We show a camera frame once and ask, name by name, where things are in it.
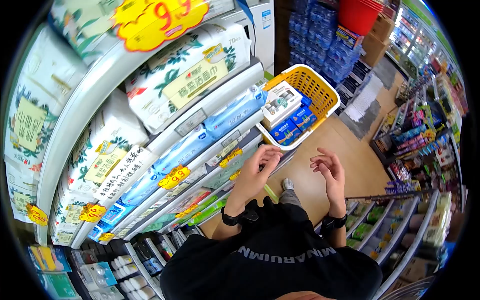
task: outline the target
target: handwritten sign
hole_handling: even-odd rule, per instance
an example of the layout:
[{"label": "handwritten sign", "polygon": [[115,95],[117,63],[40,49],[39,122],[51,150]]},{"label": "handwritten sign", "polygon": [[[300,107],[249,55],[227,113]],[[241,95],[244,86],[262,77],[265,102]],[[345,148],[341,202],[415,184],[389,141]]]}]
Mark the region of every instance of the handwritten sign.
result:
[{"label": "handwritten sign", "polygon": [[158,186],[166,190],[173,189],[182,180],[187,178],[190,175],[190,172],[191,171],[187,167],[179,165],[178,167],[174,168],[165,178],[160,180]]},{"label": "handwritten sign", "polygon": [[150,155],[151,153],[145,148],[138,145],[133,146],[110,172],[94,197],[100,201],[105,201],[111,200],[117,195],[122,195],[129,188],[129,183],[138,179],[136,173],[143,167],[144,162],[148,160]]},{"label": "handwritten sign", "polygon": [[106,212],[107,209],[104,206],[89,203],[84,207],[79,219],[85,222],[98,222]]},{"label": "handwritten sign", "polygon": [[27,204],[27,215],[32,222],[39,224],[40,226],[48,225],[47,214],[43,212],[40,208],[35,205]]},{"label": "handwritten sign", "polygon": [[233,158],[235,158],[238,155],[243,155],[243,150],[242,149],[235,149],[232,153],[230,153],[229,156],[227,156],[222,162],[220,163],[221,168],[226,168],[228,166],[229,161],[231,161]]},{"label": "handwritten sign", "polygon": [[129,51],[151,51],[198,26],[209,11],[203,0],[125,0],[112,20]]}]

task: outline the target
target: yellow price sign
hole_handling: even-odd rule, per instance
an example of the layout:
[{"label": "yellow price sign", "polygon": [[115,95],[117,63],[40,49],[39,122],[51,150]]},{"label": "yellow price sign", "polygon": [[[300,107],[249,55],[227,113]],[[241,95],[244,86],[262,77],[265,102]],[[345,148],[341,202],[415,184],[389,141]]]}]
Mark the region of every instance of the yellow price sign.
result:
[{"label": "yellow price sign", "polygon": [[235,158],[238,155],[243,155],[243,150],[242,149],[235,149],[232,153],[230,153],[229,156],[227,156],[222,162],[220,163],[221,168],[226,168],[228,166],[229,161],[231,161],[233,158]]},{"label": "yellow price sign", "polygon": [[111,241],[115,237],[113,233],[102,233],[98,238],[99,241]]},{"label": "yellow price sign", "polygon": [[229,178],[230,181],[234,181],[235,179],[237,179],[238,176],[240,175],[240,172],[241,172],[241,170],[238,170],[237,172],[233,173],[233,175],[230,176],[230,178]]},{"label": "yellow price sign", "polygon": [[158,186],[166,190],[173,189],[189,175],[190,170],[187,167],[179,165],[178,167],[174,168],[165,178],[160,180]]},{"label": "yellow price sign", "polygon": [[31,204],[27,204],[26,209],[28,218],[32,220],[32,222],[37,223],[40,226],[48,225],[48,217],[47,214],[43,212],[43,210]]},{"label": "yellow price sign", "polygon": [[107,212],[107,208],[98,204],[87,204],[79,219],[85,222],[98,222]]},{"label": "yellow price sign", "polygon": [[151,51],[198,26],[210,7],[204,0],[125,0],[112,20],[129,51]]}]

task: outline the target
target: wooden floor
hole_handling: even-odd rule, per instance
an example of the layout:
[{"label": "wooden floor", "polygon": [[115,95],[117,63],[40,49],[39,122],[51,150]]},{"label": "wooden floor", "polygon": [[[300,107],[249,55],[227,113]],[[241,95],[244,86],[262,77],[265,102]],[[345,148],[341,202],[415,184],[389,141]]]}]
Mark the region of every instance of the wooden floor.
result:
[{"label": "wooden floor", "polygon": [[[290,178],[295,185],[295,192],[315,225],[328,213],[329,203],[325,192],[325,180],[320,174],[310,169],[310,157],[318,155],[317,147],[330,149],[337,153],[345,168],[345,197],[384,194],[384,187],[390,180],[384,167],[370,148],[369,141],[375,134],[383,117],[396,107],[394,99],[403,77],[397,73],[395,83],[390,90],[384,87],[377,96],[381,110],[370,127],[369,133],[359,141],[348,127],[334,114],[326,120],[298,149],[294,158],[268,180],[268,186],[280,196],[281,182]],[[260,201],[267,196],[260,192],[256,199]],[[202,225],[205,235],[211,237],[220,214]]]}]

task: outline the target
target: white product box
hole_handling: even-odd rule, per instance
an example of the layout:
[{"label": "white product box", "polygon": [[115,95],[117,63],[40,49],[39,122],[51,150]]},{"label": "white product box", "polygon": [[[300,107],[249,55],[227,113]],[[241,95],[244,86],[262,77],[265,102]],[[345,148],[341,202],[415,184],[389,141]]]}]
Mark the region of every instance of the white product box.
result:
[{"label": "white product box", "polygon": [[266,105],[262,107],[265,128],[271,131],[288,118],[300,107],[302,99],[300,93],[285,81],[268,91]]},{"label": "white product box", "polygon": [[46,24],[36,30],[23,59],[7,105],[5,156],[38,180],[53,129],[87,68]]},{"label": "white product box", "polygon": [[250,45],[240,25],[202,25],[160,50],[125,82],[130,108],[154,132],[177,110],[249,62]]},{"label": "white product box", "polygon": [[147,138],[128,108],[126,95],[114,90],[73,148],[68,163],[69,189],[93,196],[131,147]]}]

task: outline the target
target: paper towel package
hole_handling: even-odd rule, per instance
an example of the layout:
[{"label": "paper towel package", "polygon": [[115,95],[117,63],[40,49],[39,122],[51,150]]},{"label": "paper towel package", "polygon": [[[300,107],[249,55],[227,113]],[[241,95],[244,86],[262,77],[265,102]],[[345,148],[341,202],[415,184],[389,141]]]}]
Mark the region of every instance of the paper towel package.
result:
[{"label": "paper towel package", "polygon": [[150,132],[155,131],[177,110],[249,62],[250,46],[238,24],[204,24],[194,29],[127,79],[130,108]]},{"label": "paper towel package", "polygon": [[268,93],[255,85],[204,121],[207,131],[216,139],[237,127],[265,105]]},{"label": "paper towel package", "polygon": [[5,156],[38,180],[53,129],[87,68],[46,24],[36,30],[22,61],[7,104]]},{"label": "paper towel package", "polygon": [[33,173],[22,174],[14,166],[16,164],[5,162],[8,194],[10,196],[13,217],[16,220],[31,223],[32,221],[27,216],[26,206],[28,204],[36,205],[38,181],[33,178]]},{"label": "paper towel package", "polygon": [[93,196],[131,147],[147,138],[128,108],[126,95],[115,89],[73,148],[68,163],[69,189]]}]

